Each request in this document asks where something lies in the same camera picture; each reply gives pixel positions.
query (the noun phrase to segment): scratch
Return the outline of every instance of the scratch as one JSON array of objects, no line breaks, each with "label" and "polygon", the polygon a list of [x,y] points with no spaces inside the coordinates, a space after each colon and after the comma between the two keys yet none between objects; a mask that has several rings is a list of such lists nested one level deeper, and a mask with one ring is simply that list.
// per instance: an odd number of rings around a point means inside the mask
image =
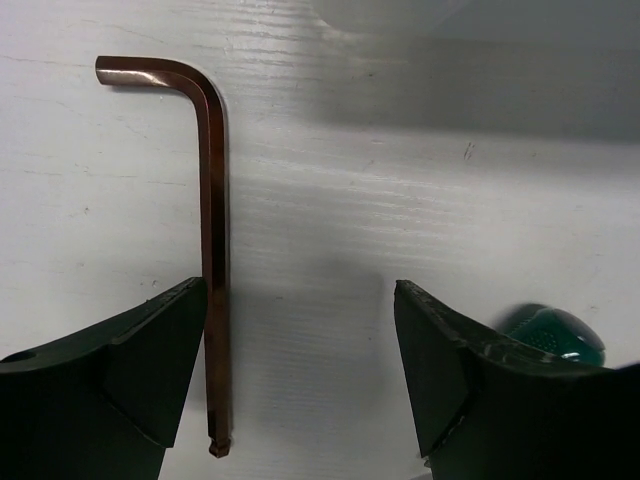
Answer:
[{"label": "scratch", "polygon": [[83,172],[87,177],[104,177],[104,178],[136,178],[136,175],[114,175],[111,173],[91,173]]},{"label": "scratch", "polygon": [[138,32],[135,32],[133,30],[129,30],[128,28],[121,27],[120,25],[109,24],[109,25],[105,25],[105,26],[111,27],[111,28],[115,28],[116,30],[121,30],[121,31],[126,32],[126,33],[130,33],[131,35],[135,35],[135,36],[140,37],[140,38],[146,38],[148,40],[153,40],[154,42],[158,42],[158,43],[161,43],[163,45],[167,44],[167,42],[165,42],[164,40],[160,40],[159,38],[152,37],[151,35],[145,35],[144,33],[138,33]]},{"label": "scratch", "polygon": [[84,115],[82,115],[80,112],[78,112],[77,110],[74,110],[73,108],[71,108],[70,106],[68,106],[66,103],[61,102],[60,100],[51,100],[48,98],[38,98],[38,97],[23,97],[21,95],[14,95],[13,98],[20,98],[22,100],[31,100],[34,102],[46,102],[46,103],[55,103],[56,105],[60,105],[62,108],[64,108],[65,110],[69,110],[72,113],[75,113],[76,115],[78,115],[79,117],[84,118]]},{"label": "scratch", "polygon": [[369,167],[370,167],[371,165],[373,165],[374,163],[376,163],[376,161],[375,161],[375,160],[369,160],[369,161],[367,162],[367,164],[366,164],[364,167],[362,167],[362,171],[364,172],[367,168],[369,168]]},{"label": "scratch", "polygon": [[24,173],[28,173],[29,175],[46,175],[48,177],[61,177],[61,173],[52,173],[52,172],[38,172],[36,170],[23,170]]},{"label": "scratch", "polygon": [[11,60],[13,62],[27,62],[27,63],[40,63],[44,65],[62,65],[64,67],[91,68],[91,66],[89,65],[82,65],[80,63],[56,62],[55,60],[34,60],[32,58],[12,57],[10,55],[0,55],[0,58],[3,58],[5,60]]},{"label": "scratch", "polygon": [[147,137],[144,133],[139,132],[138,130],[136,130],[136,129],[134,129],[134,128],[131,128],[131,127],[129,126],[129,124],[128,124],[128,123],[123,123],[123,124],[122,124],[122,126],[123,126],[124,128],[126,128],[127,130],[129,130],[130,132],[133,132],[133,133],[135,133],[136,135],[141,136],[142,138],[146,138],[147,140],[149,139],[149,137]]},{"label": "scratch", "polygon": [[156,181],[148,181],[148,182],[144,182],[144,183],[151,183],[154,185],[178,185],[180,187],[186,187],[187,184],[186,183],[178,183],[178,182],[156,182]]},{"label": "scratch", "polygon": [[467,145],[467,149],[464,151],[464,161],[468,162],[469,160],[471,160],[471,156],[473,155],[473,149],[476,148],[475,143],[473,142],[469,142],[469,145]]}]

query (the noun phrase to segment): hex key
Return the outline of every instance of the hex key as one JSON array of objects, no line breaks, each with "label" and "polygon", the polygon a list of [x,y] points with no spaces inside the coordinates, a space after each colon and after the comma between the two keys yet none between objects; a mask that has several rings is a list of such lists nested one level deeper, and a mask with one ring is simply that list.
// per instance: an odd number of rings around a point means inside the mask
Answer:
[{"label": "hex key", "polygon": [[103,85],[166,87],[191,99],[198,121],[202,276],[207,282],[204,327],[207,419],[216,457],[230,448],[231,358],[229,339],[229,221],[222,101],[211,82],[183,63],[159,58],[100,56],[96,75]]}]

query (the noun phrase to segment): white painted wood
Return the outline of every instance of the white painted wood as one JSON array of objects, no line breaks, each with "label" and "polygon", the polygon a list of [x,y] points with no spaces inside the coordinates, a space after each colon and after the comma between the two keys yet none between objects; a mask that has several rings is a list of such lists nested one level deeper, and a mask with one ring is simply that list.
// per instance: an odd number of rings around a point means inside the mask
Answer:
[{"label": "white painted wood", "polygon": [[306,0],[5,0],[0,22],[0,355],[200,272],[192,107],[100,86],[95,57],[188,62],[227,104],[235,445],[206,451],[199,361],[163,479],[421,475],[398,278],[487,323],[565,308],[638,359],[634,50],[347,33]]}]

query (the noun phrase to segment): hex key long arm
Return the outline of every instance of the hex key long arm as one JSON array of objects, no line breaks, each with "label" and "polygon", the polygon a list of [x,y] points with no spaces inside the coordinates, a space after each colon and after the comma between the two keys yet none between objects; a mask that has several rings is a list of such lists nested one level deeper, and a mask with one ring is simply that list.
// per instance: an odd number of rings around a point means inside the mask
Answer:
[{"label": "hex key long arm", "polygon": [[107,57],[96,60],[103,85],[166,87],[191,99],[198,122],[202,275],[207,282],[204,327],[207,418],[211,447],[224,457],[230,447],[231,359],[229,340],[229,222],[223,105],[215,87],[198,70],[159,58]]}]

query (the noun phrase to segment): copper-colored allen wrench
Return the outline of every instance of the copper-colored allen wrench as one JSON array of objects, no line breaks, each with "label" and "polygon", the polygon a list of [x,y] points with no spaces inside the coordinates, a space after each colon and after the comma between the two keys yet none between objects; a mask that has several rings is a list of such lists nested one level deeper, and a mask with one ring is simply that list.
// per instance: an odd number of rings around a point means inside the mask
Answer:
[{"label": "copper-colored allen wrench", "polygon": [[198,121],[202,274],[209,308],[204,328],[207,419],[211,447],[224,457],[230,447],[231,358],[229,341],[229,242],[223,106],[215,87],[198,70],[159,58],[98,57],[103,85],[166,87],[191,99]]}]

